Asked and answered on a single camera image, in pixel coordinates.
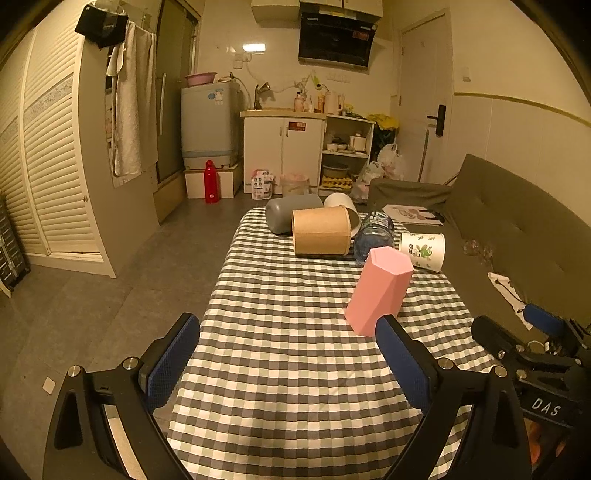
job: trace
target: towel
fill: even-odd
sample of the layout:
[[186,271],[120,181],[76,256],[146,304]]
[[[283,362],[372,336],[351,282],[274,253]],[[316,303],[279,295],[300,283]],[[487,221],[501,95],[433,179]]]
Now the towel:
[[111,57],[113,173],[142,173],[158,161],[156,134],[156,35],[132,21]]
[[509,277],[499,275],[497,273],[488,272],[488,278],[492,282],[492,285],[499,291],[503,298],[509,302],[515,314],[519,317],[519,320],[525,325],[525,328],[531,330],[532,324],[525,321],[523,317],[523,307],[526,303],[519,298],[515,289],[511,286]]

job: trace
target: plastic water bottle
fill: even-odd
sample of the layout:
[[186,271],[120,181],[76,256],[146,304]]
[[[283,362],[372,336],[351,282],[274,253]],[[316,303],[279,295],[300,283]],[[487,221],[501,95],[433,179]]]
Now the plastic water bottle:
[[394,223],[384,212],[371,212],[365,217],[353,242],[353,253],[359,265],[365,265],[369,251],[394,246]]

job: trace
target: label sticker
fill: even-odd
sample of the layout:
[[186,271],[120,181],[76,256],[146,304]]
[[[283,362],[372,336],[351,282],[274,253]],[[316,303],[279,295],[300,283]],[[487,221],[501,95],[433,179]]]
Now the label sticker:
[[287,128],[289,130],[295,130],[296,132],[305,132],[306,122],[289,122]]

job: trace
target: gray tile floor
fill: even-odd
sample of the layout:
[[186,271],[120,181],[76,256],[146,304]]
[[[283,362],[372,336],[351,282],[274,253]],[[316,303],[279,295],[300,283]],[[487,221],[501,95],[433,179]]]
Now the gray tile floor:
[[[31,479],[41,480],[67,369],[113,368],[183,312],[202,317],[240,219],[263,204],[243,193],[215,205],[187,200],[116,280],[33,266],[11,299],[0,296],[0,436]],[[154,414],[164,431],[172,408],[173,400]]]

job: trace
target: wall tile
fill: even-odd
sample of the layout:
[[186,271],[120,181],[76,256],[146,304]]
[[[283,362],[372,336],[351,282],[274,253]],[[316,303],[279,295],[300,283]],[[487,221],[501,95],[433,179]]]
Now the wall tile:
[[454,96],[448,123],[447,150],[431,168],[429,181],[443,183],[461,168],[466,154],[484,158],[491,126],[491,98]]
[[[275,90],[265,94],[261,103],[265,108],[293,108],[296,89],[293,81],[300,81],[312,71],[333,92],[345,95],[345,102],[354,105],[362,115],[388,113],[390,94],[394,84],[392,71],[392,41],[376,38],[372,46],[367,72],[301,64],[298,60],[300,26],[297,22],[272,22],[269,26],[256,23],[250,0],[209,1],[206,3],[199,37],[197,71],[232,71],[247,86],[249,107],[252,107],[257,83],[269,82]],[[252,56],[252,61],[241,70],[232,69],[233,51],[242,52],[246,43],[264,43],[264,54]],[[329,80],[330,74],[344,74],[349,83]],[[307,90],[316,101],[316,90],[308,81]]]
[[539,107],[494,99],[486,159],[535,183],[542,140],[541,112]]
[[591,226],[591,128],[541,111],[543,136],[536,185]]

